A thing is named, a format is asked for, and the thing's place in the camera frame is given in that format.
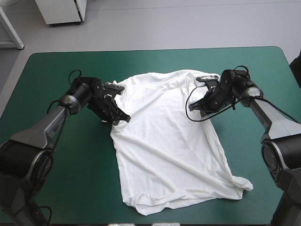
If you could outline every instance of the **gray floor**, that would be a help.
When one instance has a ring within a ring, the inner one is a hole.
[[[36,52],[278,46],[301,49],[301,0],[88,0],[82,25],[49,27],[34,0],[3,8],[24,50],[0,49],[0,116]]]

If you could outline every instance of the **wrinkled fabric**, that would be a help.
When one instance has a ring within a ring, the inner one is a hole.
[[[185,102],[204,96],[207,87],[196,77],[214,78],[194,70],[135,75],[115,100],[131,116],[112,126],[123,202],[149,215],[215,198],[238,200],[253,185],[233,176],[210,120],[192,122]],[[199,111],[189,112],[200,119]]]

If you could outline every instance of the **cable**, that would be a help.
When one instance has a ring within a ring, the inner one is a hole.
[[[238,102],[240,102],[241,100],[244,100],[244,99],[250,99],[250,101],[251,101],[252,99],[257,99],[257,100],[261,100],[261,101],[264,101],[264,102],[270,104],[272,107],[274,107],[275,109],[277,109],[278,111],[280,111],[282,114],[284,114],[285,116],[287,116],[288,118],[290,118],[290,119],[293,120],[294,122],[299,123],[294,117],[292,117],[292,116],[289,115],[288,113],[284,112],[284,111],[281,110],[279,107],[277,107],[276,105],[274,105],[272,102],[270,102],[269,100],[267,100],[267,99],[265,99],[265,98],[263,98],[263,97],[261,97],[261,96],[251,96],[251,97],[245,97],[245,98],[238,99],[237,101],[235,101],[235,102],[233,103],[233,105],[230,105],[230,106],[228,106],[228,107],[222,109],[221,111],[219,111],[219,112],[216,113],[216,114],[211,115],[210,117],[207,117],[207,118],[201,119],[201,120],[194,120],[194,119],[192,119],[192,118],[190,118],[190,117],[188,116],[188,113],[187,113],[187,103],[188,103],[189,98],[190,98],[190,96],[192,95],[193,91],[194,91],[195,89],[197,89],[197,88],[200,88],[200,87],[195,87],[195,88],[192,90],[192,92],[189,94],[189,96],[188,96],[188,98],[187,98],[187,100],[186,100],[186,104],[185,104],[185,112],[186,112],[186,116],[187,116],[187,118],[188,118],[190,121],[195,121],[195,122],[206,121],[206,120],[208,120],[208,119],[211,119],[211,118],[213,118],[213,117],[215,117],[215,116],[217,116],[217,115],[223,113],[224,111],[227,111],[228,109],[232,108],[232,106],[235,106],[235,105],[236,105]]]
[[[52,209],[49,206],[39,206],[39,208],[49,210],[49,218],[48,218],[48,223],[47,223],[47,226],[49,226],[50,221],[51,221],[51,217],[52,217]]]
[[[79,75],[78,75],[76,78],[81,77],[81,70],[80,70],[80,69],[75,69],[75,70],[73,70],[72,72],[70,72],[70,73],[69,73],[69,76],[68,76],[68,82],[69,82],[70,85],[72,85],[72,83],[70,82],[70,77],[71,77],[71,75],[72,75],[74,72],[79,72]]]

